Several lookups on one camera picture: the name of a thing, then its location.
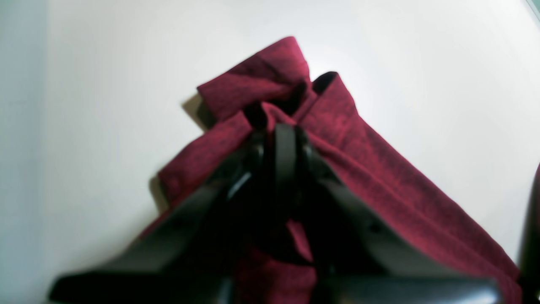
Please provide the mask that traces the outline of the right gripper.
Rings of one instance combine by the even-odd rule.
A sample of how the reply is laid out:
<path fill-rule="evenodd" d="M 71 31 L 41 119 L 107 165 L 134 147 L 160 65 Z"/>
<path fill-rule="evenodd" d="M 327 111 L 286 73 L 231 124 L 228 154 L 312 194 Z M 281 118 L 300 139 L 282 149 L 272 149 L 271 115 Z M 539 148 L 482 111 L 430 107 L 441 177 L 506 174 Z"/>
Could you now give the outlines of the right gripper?
<path fill-rule="evenodd" d="M 540 291 L 540 167 L 536 169 L 519 252 L 523 304 L 538 304 Z"/>

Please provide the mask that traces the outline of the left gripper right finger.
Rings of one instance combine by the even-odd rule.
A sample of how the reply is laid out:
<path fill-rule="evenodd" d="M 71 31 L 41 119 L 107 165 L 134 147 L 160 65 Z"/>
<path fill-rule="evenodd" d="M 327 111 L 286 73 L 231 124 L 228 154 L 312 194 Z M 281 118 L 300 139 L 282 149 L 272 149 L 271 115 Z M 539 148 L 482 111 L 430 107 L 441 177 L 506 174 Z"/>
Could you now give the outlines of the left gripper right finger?
<path fill-rule="evenodd" d="M 470 277 L 403 240 L 343 183 L 299 127 L 275 128 L 278 210 L 299 221 L 317 281 L 312 304 L 501 304 L 490 278 Z"/>

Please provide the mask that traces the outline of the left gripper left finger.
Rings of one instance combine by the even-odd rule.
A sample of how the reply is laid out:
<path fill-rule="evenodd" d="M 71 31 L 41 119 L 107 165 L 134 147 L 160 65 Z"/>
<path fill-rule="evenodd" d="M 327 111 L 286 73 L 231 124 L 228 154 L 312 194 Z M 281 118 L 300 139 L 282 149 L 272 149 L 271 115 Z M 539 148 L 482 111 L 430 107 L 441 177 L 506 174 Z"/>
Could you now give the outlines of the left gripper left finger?
<path fill-rule="evenodd" d="M 253 132 L 137 244 L 54 283 L 58 304 L 231 304 L 233 268 L 264 221 L 268 135 Z"/>

